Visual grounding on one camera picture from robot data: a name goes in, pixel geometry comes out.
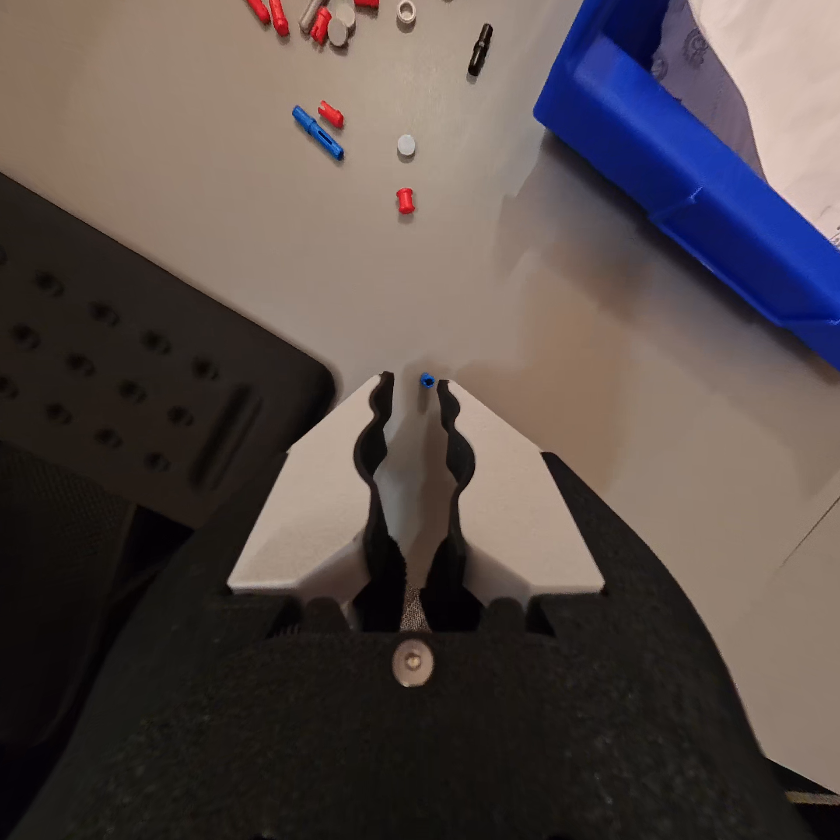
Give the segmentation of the pile of small lego pieces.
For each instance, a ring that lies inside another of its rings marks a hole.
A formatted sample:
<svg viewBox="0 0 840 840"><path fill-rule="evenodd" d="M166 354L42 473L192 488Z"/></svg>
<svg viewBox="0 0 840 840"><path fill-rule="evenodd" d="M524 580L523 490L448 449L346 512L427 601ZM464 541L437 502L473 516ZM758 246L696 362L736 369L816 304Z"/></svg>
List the pile of small lego pieces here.
<svg viewBox="0 0 840 840"><path fill-rule="evenodd" d="M289 36L290 28L282 2L247 1L247 5L263 26L273 26L279 37ZM336 3L332 12L328 2L310 2L299 20L299 26L301 32L317 46L322 46L327 39L331 46L342 48L347 44L352 26L350 16L354 13L354 9L357 7L377 9L379 6L379 2L353 2L352 5ZM493 30L490 23L483 24L469 59L467 69L469 77L476 78L480 74L487 60ZM318 117L312 117L302 107L295 106L292 110L292 118L334 160L338 162L343 160L343 147L321 126L321 122L326 122L335 129L342 130L344 116L340 110L322 100L318 105Z"/></svg>

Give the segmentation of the blue plastic bin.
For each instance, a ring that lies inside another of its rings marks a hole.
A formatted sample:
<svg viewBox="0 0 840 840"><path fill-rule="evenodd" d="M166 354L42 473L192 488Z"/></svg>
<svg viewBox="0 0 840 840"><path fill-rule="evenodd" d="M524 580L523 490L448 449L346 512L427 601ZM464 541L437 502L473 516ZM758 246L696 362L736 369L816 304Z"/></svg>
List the blue plastic bin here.
<svg viewBox="0 0 840 840"><path fill-rule="evenodd" d="M655 79L667 6L583 2L533 116L753 309L837 369L838 249Z"/></svg>

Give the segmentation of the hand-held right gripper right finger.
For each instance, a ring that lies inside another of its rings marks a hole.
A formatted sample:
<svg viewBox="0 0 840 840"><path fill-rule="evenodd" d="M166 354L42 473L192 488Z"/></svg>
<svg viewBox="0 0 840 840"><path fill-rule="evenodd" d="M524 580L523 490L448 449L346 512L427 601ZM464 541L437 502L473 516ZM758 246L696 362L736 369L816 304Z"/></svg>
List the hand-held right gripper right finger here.
<svg viewBox="0 0 840 840"><path fill-rule="evenodd" d="M434 610L602 592L540 447L453 381L439 381L437 396L455 488L434 557Z"/></svg>

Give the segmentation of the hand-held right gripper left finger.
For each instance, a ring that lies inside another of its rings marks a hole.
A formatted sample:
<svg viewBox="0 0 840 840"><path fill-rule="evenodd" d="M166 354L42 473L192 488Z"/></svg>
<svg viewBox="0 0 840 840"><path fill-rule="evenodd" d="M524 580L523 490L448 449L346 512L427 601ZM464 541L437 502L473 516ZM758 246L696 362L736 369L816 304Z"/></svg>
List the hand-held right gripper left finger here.
<svg viewBox="0 0 840 840"><path fill-rule="evenodd" d="M396 543L375 472L395 377L372 376L287 452L227 578L236 595L329 598L358 627L396 624Z"/></svg>

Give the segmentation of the large white paper scrap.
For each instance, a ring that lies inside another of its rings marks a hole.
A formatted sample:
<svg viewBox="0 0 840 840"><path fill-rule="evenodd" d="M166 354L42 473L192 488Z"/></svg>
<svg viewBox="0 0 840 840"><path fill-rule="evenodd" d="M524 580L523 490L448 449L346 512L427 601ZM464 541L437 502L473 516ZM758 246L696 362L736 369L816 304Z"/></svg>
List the large white paper scrap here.
<svg viewBox="0 0 840 840"><path fill-rule="evenodd" d="M839 2L671 1L652 76L839 248Z"/></svg>

